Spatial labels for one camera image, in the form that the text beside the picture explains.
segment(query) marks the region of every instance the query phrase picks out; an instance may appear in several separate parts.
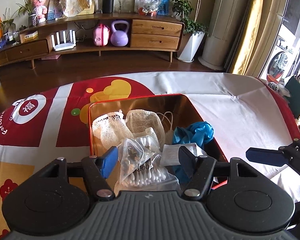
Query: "cylindrical floor air conditioner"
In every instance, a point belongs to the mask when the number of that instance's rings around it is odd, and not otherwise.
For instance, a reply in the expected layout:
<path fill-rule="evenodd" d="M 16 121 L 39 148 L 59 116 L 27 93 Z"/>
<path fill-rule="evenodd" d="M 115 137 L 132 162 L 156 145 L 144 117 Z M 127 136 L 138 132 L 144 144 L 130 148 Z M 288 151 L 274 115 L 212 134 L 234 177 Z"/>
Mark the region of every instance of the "cylindrical floor air conditioner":
<path fill-rule="evenodd" d="M 202 65 L 222 70 L 231 49 L 245 9 L 247 0 L 216 0 L 207 38 L 199 61 Z"/>

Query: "dark brown floor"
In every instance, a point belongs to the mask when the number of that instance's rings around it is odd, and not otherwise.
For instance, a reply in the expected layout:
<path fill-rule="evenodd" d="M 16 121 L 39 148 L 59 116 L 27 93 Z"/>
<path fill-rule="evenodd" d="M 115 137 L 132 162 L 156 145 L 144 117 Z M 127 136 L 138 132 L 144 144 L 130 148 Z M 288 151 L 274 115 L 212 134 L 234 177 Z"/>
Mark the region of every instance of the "dark brown floor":
<path fill-rule="evenodd" d="M 58 60 L 35 60 L 0 67 L 0 112 L 18 99 L 76 81 L 123 73 L 149 71 L 212 72 L 197 60 L 184 63 L 168 52 L 103 51 L 62 55 Z"/>

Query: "gray ribbed surface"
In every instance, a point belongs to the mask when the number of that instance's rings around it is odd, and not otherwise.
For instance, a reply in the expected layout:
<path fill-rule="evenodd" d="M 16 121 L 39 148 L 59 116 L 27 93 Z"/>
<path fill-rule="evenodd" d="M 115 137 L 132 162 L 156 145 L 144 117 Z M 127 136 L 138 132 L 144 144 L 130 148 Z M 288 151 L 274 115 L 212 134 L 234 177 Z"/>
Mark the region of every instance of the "gray ribbed surface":
<path fill-rule="evenodd" d="M 268 236 L 245 236 L 210 218 L 202 204 L 181 199 L 176 192 L 122 192 L 111 202 L 98 203 L 82 224 L 55 236 L 12 232 L 5 240 L 289 240 L 285 231 Z"/>

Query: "silver bolt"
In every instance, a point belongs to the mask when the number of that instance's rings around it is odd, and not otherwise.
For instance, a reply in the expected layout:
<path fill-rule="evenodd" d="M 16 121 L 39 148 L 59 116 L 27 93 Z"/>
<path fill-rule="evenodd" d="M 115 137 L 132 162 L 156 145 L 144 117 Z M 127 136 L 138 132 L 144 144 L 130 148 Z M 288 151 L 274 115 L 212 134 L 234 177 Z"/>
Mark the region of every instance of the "silver bolt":
<path fill-rule="evenodd" d="M 185 195 L 188 197 L 199 197 L 200 191 L 195 188 L 190 188 L 185 191 Z"/>
<path fill-rule="evenodd" d="M 97 191 L 97 196 L 98 197 L 111 197 L 112 196 L 112 191 L 109 189 L 99 189 Z"/>

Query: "white router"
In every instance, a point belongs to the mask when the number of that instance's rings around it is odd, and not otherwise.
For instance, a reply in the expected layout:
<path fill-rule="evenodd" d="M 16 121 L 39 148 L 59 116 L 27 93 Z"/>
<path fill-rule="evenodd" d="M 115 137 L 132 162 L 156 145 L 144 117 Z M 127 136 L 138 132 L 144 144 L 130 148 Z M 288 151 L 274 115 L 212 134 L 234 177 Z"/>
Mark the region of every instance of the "white router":
<path fill-rule="evenodd" d="M 75 46 L 75 31 L 70 30 L 70 42 L 66 41 L 66 32 L 63 31 L 63 43 L 60 44 L 60 37 L 59 37 L 59 33 L 57 32 L 57 45 L 55 44 L 55 40 L 54 40 L 54 35 L 51 35 L 51 40 L 52 40 L 52 47 L 55 51 L 60 51 L 60 50 L 64 50 L 64 49 L 73 49 Z"/>

